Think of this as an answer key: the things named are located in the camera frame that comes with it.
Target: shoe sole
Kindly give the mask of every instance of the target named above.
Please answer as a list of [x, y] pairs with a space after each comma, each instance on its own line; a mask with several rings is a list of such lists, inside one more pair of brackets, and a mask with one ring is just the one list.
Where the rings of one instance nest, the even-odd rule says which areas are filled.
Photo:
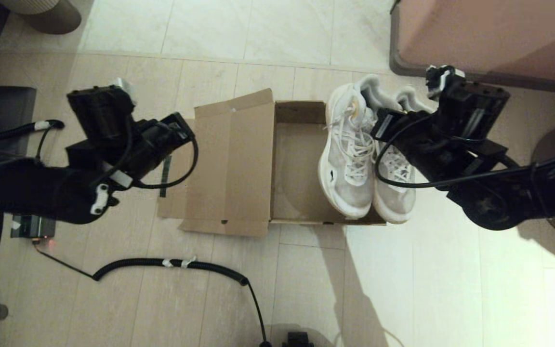
[[[329, 102], [327, 103], [326, 110], [325, 110], [326, 124], [331, 123], [332, 109], [337, 103], [337, 99], [339, 99], [339, 96], [344, 93], [344, 90], [348, 89], [348, 86], [350, 85], [341, 86], [336, 90], [334, 90], [333, 93], [331, 94], [331, 97], [329, 99]], [[331, 206], [333, 206], [334, 209], [339, 211], [339, 213], [345, 215], [347, 219], [363, 218], [370, 211], [370, 208], [372, 207], [371, 202], [365, 209], [365, 213], [363, 213], [363, 209], [361, 209], [359, 213], [355, 213], [354, 211], [345, 211], [343, 207], [338, 206], [337, 202], [335, 202], [335, 197], [333, 196], [333, 193], [332, 193], [333, 191], [335, 191], [335, 186], [328, 181], [327, 175], [326, 175], [326, 173], [328, 173], [329, 171], [335, 170], [335, 168], [333, 168], [332, 165], [329, 163], [329, 151], [331, 148], [331, 129], [328, 128], [327, 130], [328, 130], [327, 143], [324, 147], [324, 150], [322, 151], [320, 160], [318, 160], [318, 180], [320, 181], [322, 186], [322, 193], [324, 193], [327, 200], [330, 202]]]
[[376, 185], [378, 184], [378, 179], [374, 178], [374, 198], [372, 199], [372, 205], [374, 205], [374, 209], [381, 216], [385, 221], [391, 224], [403, 224], [410, 219], [412, 216], [412, 210], [409, 213], [397, 213], [392, 209], [388, 208], [385, 204], [383, 199], [381, 198], [380, 194], [378, 193], [378, 189], [376, 189]]

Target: cardboard box flap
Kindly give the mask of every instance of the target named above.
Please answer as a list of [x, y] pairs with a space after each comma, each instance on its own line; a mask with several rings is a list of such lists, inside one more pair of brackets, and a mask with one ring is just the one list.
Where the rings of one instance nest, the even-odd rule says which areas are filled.
[[[207, 228], [223, 233], [223, 220], [264, 222], [270, 219], [274, 103], [270, 89], [194, 109], [198, 164], [183, 187], [161, 199], [161, 217], [212, 220]], [[170, 177], [176, 177], [190, 154], [173, 154]]]
[[271, 92], [271, 89], [269, 88], [260, 90], [260, 92], [255, 92], [253, 94], [236, 97], [232, 100], [195, 107], [194, 117], [199, 119], [203, 117], [218, 116], [264, 104], [273, 105], [273, 92]]

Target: box lid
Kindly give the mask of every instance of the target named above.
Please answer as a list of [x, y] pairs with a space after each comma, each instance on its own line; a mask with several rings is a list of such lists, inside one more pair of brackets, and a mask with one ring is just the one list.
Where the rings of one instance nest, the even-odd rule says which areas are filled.
[[[159, 201], [158, 216], [183, 230], [263, 236], [271, 211], [275, 107], [270, 89], [194, 108], [198, 163]], [[172, 154], [171, 179], [192, 161], [191, 146]]]

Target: white marble floor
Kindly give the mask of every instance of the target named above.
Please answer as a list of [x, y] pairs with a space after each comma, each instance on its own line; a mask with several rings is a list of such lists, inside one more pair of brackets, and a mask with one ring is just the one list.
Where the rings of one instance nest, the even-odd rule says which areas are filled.
[[[89, 18], [79, 32], [41, 35], [12, 16], [0, 40], [0, 85], [37, 88], [34, 118], [66, 121], [46, 141], [49, 165], [66, 165], [65, 147], [83, 138], [66, 92], [113, 77], [136, 84], [137, 119], [172, 110], [193, 117], [194, 106], [262, 88], [276, 99], [326, 101], [337, 86], [376, 69], [390, 92], [408, 84], [423, 90], [422, 79], [373, 66], [386, 59], [381, 45], [379, 59], [370, 58], [370, 45], [347, 34], [357, 29], [374, 41], [387, 28], [372, 10], [383, 13], [383, 2], [74, 2]], [[141, 3], [146, 15], [139, 18]], [[195, 17], [198, 9], [205, 11]], [[110, 22], [92, 20], [100, 16]], [[353, 28], [361, 16], [370, 20]], [[293, 29], [301, 23], [309, 28]], [[526, 163], [555, 128], [555, 93], [509, 91], [490, 136]], [[30, 137], [29, 152], [38, 140]], [[480, 229], [443, 193], [421, 189], [412, 220], [400, 226], [271, 226], [256, 240], [183, 232], [179, 220], [156, 217], [156, 204], [156, 192], [128, 191], [93, 224], [58, 223], [46, 249], [88, 272], [134, 256], [197, 255], [232, 267], [251, 279], [274, 346], [286, 332], [304, 330], [318, 347], [555, 347], [555, 231], [544, 221]], [[130, 268], [95, 283], [18, 239], [4, 238], [0, 247], [0, 303], [10, 309], [0, 321], [0, 347], [260, 342], [249, 293], [220, 275]]]
[[80, 29], [9, 17], [0, 51], [134, 53], [387, 71], [392, 0], [71, 0]]

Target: black cable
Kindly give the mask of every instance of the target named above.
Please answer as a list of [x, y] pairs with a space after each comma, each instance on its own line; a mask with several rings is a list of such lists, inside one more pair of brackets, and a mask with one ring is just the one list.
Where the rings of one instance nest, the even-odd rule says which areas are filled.
[[258, 301], [256, 300], [256, 294], [254, 294], [254, 289], [251, 289], [251, 284], [248, 282], [247, 286], [250, 288], [251, 296], [254, 299], [254, 305], [256, 305], [256, 312], [258, 312], [258, 320], [260, 320], [260, 329], [263, 332], [263, 341], [267, 342], [267, 334], [264, 332], [264, 322], [263, 322], [263, 315], [260, 314], [260, 306], [258, 305]]
[[42, 134], [42, 138], [40, 139], [40, 144], [38, 145], [38, 151], [36, 153], [36, 159], [40, 160], [40, 152], [42, 152], [42, 145], [44, 144], [44, 140], [46, 139], [46, 134], [48, 134], [48, 132], [51, 131], [51, 129], [53, 128], [53, 126], [49, 126], [48, 128], [46, 128], [46, 130], [44, 130], [44, 133]]
[[[414, 121], [413, 123], [408, 124], [404, 128], [401, 128], [398, 132], [396, 132], [394, 134], [394, 136], [392, 138], [390, 138], [390, 140], [388, 140], [387, 143], [385, 143], [385, 146], [383, 147], [383, 149], [381, 150], [381, 152], [378, 154], [378, 156], [376, 158], [376, 165], [374, 165], [374, 173], [376, 174], [376, 177], [379, 180], [381, 180], [382, 182], [384, 182], [388, 185], [394, 185], [396, 187], [409, 187], [409, 188], [440, 187], [440, 186], [460, 184], [460, 183], [463, 183], [463, 182], [467, 182], [467, 181], [471, 181], [471, 180], [478, 180], [478, 179], [485, 178], [485, 177], [490, 177], [490, 176], [515, 175], [515, 174], [519, 174], [519, 173], [522, 173], [522, 172], [528, 172], [528, 171], [531, 170], [532, 165], [529, 165], [529, 166], [526, 166], [526, 167], [511, 167], [509, 169], [502, 169], [502, 170], [497, 170], [497, 171], [477, 173], [475, 175], [457, 177], [457, 178], [452, 178], [452, 179], [449, 179], [449, 180], [428, 182], [427, 184], [409, 184], [409, 183], [389, 180], [388, 178], [383, 177], [381, 175], [381, 171], [380, 171], [381, 159], [383, 158], [383, 155], [385, 154], [385, 152], [387, 152], [387, 150], [391, 146], [391, 144], [393, 142], [395, 142], [395, 140], [403, 132], [405, 132], [407, 129], [409, 129], [410, 127], [413, 127], [414, 125], [417, 125], [418, 123], [421, 123], [421, 121], [425, 121], [425, 120], [429, 120], [429, 119], [430, 119], [430, 117], [428, 116], [428, 117], [424, 117], [422, 119]], [[538, 164], [537, 167], [541, 168], [541, 167], [545, 167], [547, 165], [553, 165], [553, 164], [555, 164], [555, 157], [550, 159], [550, 160], [546, 160], [546, 161]]]
[[[51, 127], [55, 127], [55, 128], [63, 128], [64, 127], [63, 121], [56, 120], [56, 119], [48, 119], [46, 121], [48, 121], [48, 123]], [[37, 123], [37, 121], [34, 121], [33, 123], [21, 125], [20, 127], [10, 129], [10, 130], [5, 130], [4, 132], [0, 132], [0, 140], [5, 140], [6, 138], [23, 136], [25, 134], [29, 134], [29, 133], [38, 131], [39, 129], [36, 130], [36, 123]]]
[[143, 184], [143, 182], [141, 182], [141, 181], [136, 181], [132, 185], [134, 187], [140, 187], [142, 189], [163, 189], [163, 188], [166, 188], [166, 187], [173, 187], [173, 186], [176, 186], [176, 185], [180, 184], [181, 182], [186, 180], [188, 178], [188, 176], [190, 176], [192, 174], [192, 171], [194, 171], [194, 168], [196, 168], [196, 163], [198, 163], [198, 142], [196, 142], [196, 138], [194, 138], [194, 137], [192, 138], [192, 145], [194, 147], [194, 157], [192, 158], [192, 166], [185, 173], [185, 175], [181, 176], [181, 178], [178, 178], [177, 180], [174, 180], [174, 181], [169, 182], [167, 184], [146, 185], [146, 184]]
[[517, 162], [515, 162], [515, 160], [512, 160], [511, 158], [509, 158], [509, 156], [507, 156], [506, 154], [504, 156], [502, 156], [502, 158], [500, 158], [500, 164], [506, 166], [506, 167], [519, 167], [519, 164]]
[[85, 275], [85, 276], [89, 277], [90, 279], [93, 279], [93, 276], [92, 276], [92, 275], [90, 275], [90, 274], [84, 272], [84, 271], [81, 270], [80, 268], [75, 268], [74, 266], [68, 265], [68, 264], [64, 263], [63, 261], [60, 261], [59, 259], [53, 257], [52, 255], [50, 255], [50, 254], [48, 254], [48, 253], [45, 253], [45, 252], [42, 252], [42, 251], [38, 250], [38, 245], [35, 243], [35, 241], [33, 242], [33, 248], [35, 248], [36, 251], [38, 251], [38, 253], [40, 253], [41, 255], [43, 255], [43, 256], [45, 256], [45, 257], [47, 257], [48, 259], [52, 259], [52, 260], [54, 260], [54, 261], [60, 263], [61, 265], [65, 266], [65, 267], [67, 267], [67, 268], [70, 268], [71, 270], [74, 270], [74, 271], [78, 272], [78, 273], [81, 274], [81, 275]]
[[[52, 255], [50, 255], [48, 253], [40, 251], [38, 249], [38, 244], [39, 243], [40, 243], [40, 240], [33, 240], [33, 246], [36, 249], [36, 251], [38, 251], [38, 253], [40, 253], [41, 255], [44, 255], [45, 257], [47, 257], [49, 259], [52, 259], [52, 260], [60, 263], [61, 265], [65, 266], [65, 267], [67, 267], [71, 270], [74, 270], [74, 271], [78, 272], [81, 275], [89, 277], [90, 279], [92, 279], [94, 281], [99, 281], [106, 274], [108, 274], [108, 272], [111, 272], [113, 270], [116, 270], [117, 268], [122, 268], [122, 267], [130, 267], [130, 266], [182, 267], [182, 265], [183, 265], [183, 260], [181, 260], [181, 259], [163, 259], [163, 258], [121, 259], [119, 261], [114, 261], [114, 262], [111, 262], [109, 264], [106, 264], [105, 266], [100, 268], [98, 271], [96, 271], [95, 274], [91, 275], [91, 274], [88, 274], [87, 272], [84, 272], [83, 270], [81, 270], [77, 267], [71, 266], [70, 264], [67, 264], [63, 261], [60, 261], [59, 259], [53, 257]], [[258, 300], [256, 299], [256, 294], [254, 294], [254, 289], [252, 289], [251, 283], [250, 283], [250, 281], [247, 277], [245, 277], [244, 275], [236, 272], [235, 270], [231, 270], [230, 268], [227, 268], [227, 267], [224, 267], [224, 266], [221, 266], [221, 265], [212, 264], [210, 262], [192, 261], [192, 262], [188, 262], [186, 267], [187, 268], [194, 268], [194, 269], [198, 269], [198, 270], [206, 270], [206, 271], [216, 272], [217, 274], [227, 276], [230, 279], [233, 279], [233, 280], [237, 281], [241, 286], [248, 286], [250, 288], [251, 296], [254, 299], [254, 305], [256, 305], [256, 312], [258, 312], [258, 320], [260, 321], [260, 329], [261, 329], [262, 334], [263, 334], [263, 341], [265, 343], [267, 342], [267, 335], [266, 335], [266, 332], [264, 330], [263, 315], [260, 313], [260, 306], [258, 305]]]
[[117, 170], [121, 169], [123, 164], [125, 164], [125, 162], [128, 158], [128, 155], [130, 155], [130, 151], [132, 150], [132, 140], [133, 140], [133, 138], [132, 138], [132, 119], [128, 119], [125, 122], [125, 131], [126, 131], [126, 136], [128, 137], [128, 139], [126, 141], [125, 150], [123, 151], [123, 154], [121, 155], [121, 158], [119, 158], [119, 161], [117, 162], [117, 164], [115, 164], [113, 167], [106, 170], [98, 178], [93, 180], [93, 182], [90, 183], [91, 187], [94, 187], [94, 186], [97, 186], [98, 184], [100, 184], [100, 182], [102, 182], [102, 180], [104, 180], [104, 178], [110, 177]]

